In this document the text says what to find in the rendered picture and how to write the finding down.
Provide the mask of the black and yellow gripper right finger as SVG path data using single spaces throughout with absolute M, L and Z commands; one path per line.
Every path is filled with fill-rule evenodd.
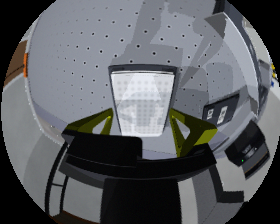
M 187 153 L 196 145 L 208 143 L 218 131 L 214 124 L 173 108 L 170 108 L 169 118 L 177 157 L 186 156 Z M 179 129 L 176 119 L 190 129 L 190 133 L 186 140 Z

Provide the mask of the white pcr plate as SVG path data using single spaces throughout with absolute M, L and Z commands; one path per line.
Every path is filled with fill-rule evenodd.
M 173 72 L 124 70 L 113 71 L 111 77 L 122 135 L 161 135 L 173 87 Z

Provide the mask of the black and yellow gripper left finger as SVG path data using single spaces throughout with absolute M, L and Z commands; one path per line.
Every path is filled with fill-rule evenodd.
M 113 109 L 109 108 L 97 114 L 72 122 L 68 124 L 65 129 L 76 130 L 78 132 L 93 133 L 93 128 L 107 118 L 100 134 L 110 135 L 113 116 Z

